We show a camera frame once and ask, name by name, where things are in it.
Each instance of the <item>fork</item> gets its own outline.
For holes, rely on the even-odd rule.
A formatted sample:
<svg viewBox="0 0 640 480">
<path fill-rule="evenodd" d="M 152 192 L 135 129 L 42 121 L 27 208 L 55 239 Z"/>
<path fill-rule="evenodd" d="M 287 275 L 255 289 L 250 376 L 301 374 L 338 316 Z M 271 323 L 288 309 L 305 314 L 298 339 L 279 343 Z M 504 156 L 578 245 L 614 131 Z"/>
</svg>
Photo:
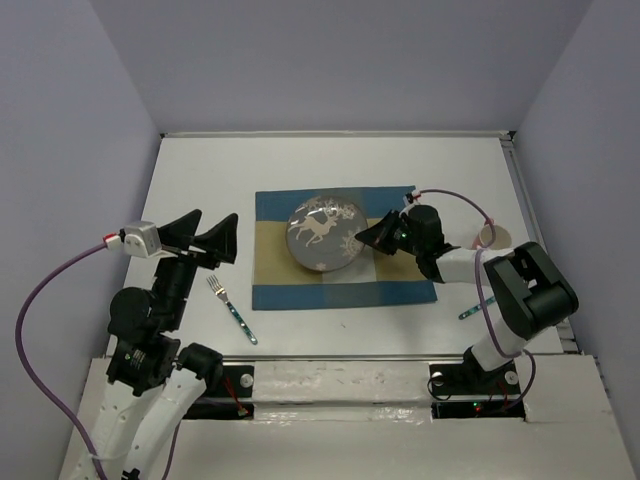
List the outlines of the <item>fork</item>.
<svg viewBox="0 0 640 480">
<path fill-rule="evenodd" d="M 236 307 L 233 306 L 233 303 L 229 301 L 229 296 L 227 295 L 227 291 L 224 289 L 222 284 L 220 284 L 220 281 L 216 278 L 216 276 L 211 275 L 210 277 L 207 277 L 207 283 L 211 287 L 211 290 L 213 290 L 213 292 L 216 294 L 216 297 L 222 300 L 224 304 L 227 306 L 227 308 L 229 309 L 229 311 L 233 314 L 233 316 L 238 322 L 238 325 L 240 325 L 240 328 L 242 329 L 244 334 L 247 336 L 249 341 L 254 345 L 257 345 L 258 339 L 255 337 L 255 335 L 253 334 L 253 332 L 251 331 L 247 323 L 242 319 L 242 317 L 236 310 Z"/>
</svg>

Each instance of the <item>small round object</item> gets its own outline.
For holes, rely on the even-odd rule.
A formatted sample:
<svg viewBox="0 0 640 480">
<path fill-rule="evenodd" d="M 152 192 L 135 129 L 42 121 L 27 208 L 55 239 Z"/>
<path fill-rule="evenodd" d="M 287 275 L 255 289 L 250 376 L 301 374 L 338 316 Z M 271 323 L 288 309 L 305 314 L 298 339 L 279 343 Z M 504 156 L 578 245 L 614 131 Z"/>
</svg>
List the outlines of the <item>small round object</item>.
<svg viewBox="0 0 640 480">
<path fill-rule="evenodd" d="M 362 252 L 364 244 L 355 235 L 367 228 L 367 218 L 350 200 L 313 197 L 289 218 L 287 247 L 304 267 L 330 272 L 346 267 Z"/>
<path fill-rule="evenodd" d="M 253 385 L 253 377 L 250 374 L 245 373 L 240 377 L 240 385 L 242 388 L 251 387 Z"/>
<path fill-rule="evenodd" d="M 444 375 L 442 375 L 442 372 L 433 372 L 433 375 L 431 375 L 431 383 L 433 383 L 436 387 L 443 386 Z"/>
<path fill-rule="evenodd" d="M 518 384 L 518 374 L 516 372 L 507 372 L 504 374 L 504 380 L 509 385 L 517 385 Z"/>
</svg>

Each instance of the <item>deer design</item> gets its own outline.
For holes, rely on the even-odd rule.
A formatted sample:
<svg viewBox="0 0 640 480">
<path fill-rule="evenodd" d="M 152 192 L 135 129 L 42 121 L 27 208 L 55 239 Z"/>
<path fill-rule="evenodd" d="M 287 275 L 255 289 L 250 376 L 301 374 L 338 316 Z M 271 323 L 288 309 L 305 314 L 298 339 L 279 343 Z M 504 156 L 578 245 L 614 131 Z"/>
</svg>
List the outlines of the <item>deer design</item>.
<svg viewBox="0 0 640 480">
<path fill-rule="evenodd" d="M 335 227 L 338 224 L 336 220 L 336 214 L 329 215 L 325 210 L 325 215 L 327 216 L 327 221 L 324 223 L 320 223 L 313 216 L 307 215 L 306 217 L 304 217 L 304 221 L 298 222 L 295 225 L 291 225 L 291 227 L 289 227 L 289 231 L 297 228 L 298 234 L 296 235 L 296 240 L 300 240 L 300 234 L 302 232 L 311 230 L 313 232 L 313 236 L 305 244 L 305 247 L 308 247 L 313 243 L 320 243 L 322 240 L 324 240 L 324 236 L 329 233 L 331 227 Z"/>
</svg>

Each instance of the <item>screw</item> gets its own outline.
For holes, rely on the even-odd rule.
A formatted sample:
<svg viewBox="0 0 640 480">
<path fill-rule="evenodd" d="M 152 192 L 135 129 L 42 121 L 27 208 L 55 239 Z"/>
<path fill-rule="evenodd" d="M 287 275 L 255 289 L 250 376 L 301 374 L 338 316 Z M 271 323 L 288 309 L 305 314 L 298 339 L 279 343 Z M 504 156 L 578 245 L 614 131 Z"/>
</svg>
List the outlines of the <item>screw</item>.
<svg viewBox="0 0 640 480">
<path fill-rule="evenodd" d="M 444 385 L 444 375 L 442 375 L 442 372 L 433 372 L 433 375 L 431 375 L 431 383 L 436 387 Z"/>
<path fill-rule="evenodd" d="M 509 385 L 516 385 L 518 383 L 518 374 L 516 372 L 507 372 L 504 374 L 504 379 Z"/>
<path fill-rule="evenodd" d="M 242 388 L 249 388 L 253 386 L 253 377 L 249 373 L 245 373 L 240 377 L 240 386 Z"/>
</svg>

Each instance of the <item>utensil handle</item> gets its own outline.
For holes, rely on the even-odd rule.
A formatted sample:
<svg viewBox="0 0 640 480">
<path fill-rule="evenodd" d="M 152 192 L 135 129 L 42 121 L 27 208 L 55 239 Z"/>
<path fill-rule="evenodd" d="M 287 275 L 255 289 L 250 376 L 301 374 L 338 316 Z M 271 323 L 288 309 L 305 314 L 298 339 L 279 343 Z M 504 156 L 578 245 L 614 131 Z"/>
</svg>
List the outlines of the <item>utensil handle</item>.
<svg viewBox="0 0 640 480">
<path fill-rule="evenodd" d="M 492 303 L 495 303 L 495 301 L 496 301 L 496 297 L 489 297 L 487 298 L 487 305 L 491 305 Z M 479 312 L 480 310 L 482 310 L 482 305 L 480 304 L 476 305 L 475 307 L 471 307 L 466 312 L 462 312 L 460 315 L 458 315 L 458 320 L 464 320 L 465 318 L 470 317 L 471 315 Z"/>
<path fill-rule="evenodd" d="M 225 303 L 227 304 L 227 307 L 229 308 L 229 311 L 233 314 L 233 316 L 235 317 L 236 321 L 238 322 L 238 325 L 240 326 L 240 328 L 242 329 L 244 334 L 247 336 L 249 341 L 251 343 L 253 343 L 254 345 L 257 345 L 258 344 L 258 339 L 255 337 L 255 335 L 253 334 L 253 332 L 251 331 L 251 329 L 247 325 L 247 322 L 245 322 L 242 319 L 242 316 L 238 313 L 238 311 L 236 310 L 236 307 L 234 307 L 231 302 L 225 302 Z"/>
</svg>

